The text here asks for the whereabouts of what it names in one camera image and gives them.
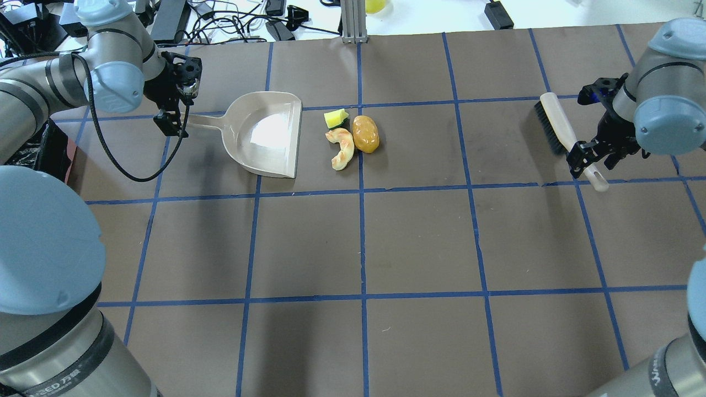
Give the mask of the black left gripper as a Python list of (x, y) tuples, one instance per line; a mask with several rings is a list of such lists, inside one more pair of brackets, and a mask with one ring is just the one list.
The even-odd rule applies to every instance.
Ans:
[[(156, 77), (146, 80), (145, 97), (159, 109), (152, 121), (165, 136), (188, 138), (187, 126), (191, 105), (199, 93), (202, 59), (175, 52), (158, 52)], [(180, 105), (185, 105), (181, 123)]]

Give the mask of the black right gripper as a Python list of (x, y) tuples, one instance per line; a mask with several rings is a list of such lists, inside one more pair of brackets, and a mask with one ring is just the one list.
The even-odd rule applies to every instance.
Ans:
[(573, 179), (579, 179), (585, 169), (598, 160), (604, 160), (605, 168), (613, 170), (620, 161), (639, 150), (634, 124), (613, 110), (605, 110), (593, 141), (575, 142), (566, 154), (566, 161)]

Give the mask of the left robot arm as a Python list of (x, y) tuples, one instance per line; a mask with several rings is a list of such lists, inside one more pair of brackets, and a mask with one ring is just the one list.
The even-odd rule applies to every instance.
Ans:
[(186, 138), (201, 60), (159, 52), (126, 1), (75, 1), (83, 52), (2, 62), (2, 395), (160, 396), (97, 307), (106, 264), (99, 224), (62, 178), (7, 161), (59, 111), (127, 113), (156, 103)]

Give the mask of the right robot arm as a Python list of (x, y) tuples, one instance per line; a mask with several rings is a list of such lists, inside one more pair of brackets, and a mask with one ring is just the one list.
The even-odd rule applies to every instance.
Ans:
[[(677, 18), (661, 26), (630, 73), (586, 85), (579, 103), (601, 103), (606, 111), (592, 141), (568, 148), (572, 176), (600, 160), (614, 168), (638, 151), (681, 155), (703, 146), (704, 53), (704, 21)], [(704, 284), (699, 260), (687, 284), (688, 332), (590, 395), (703, 396)]]

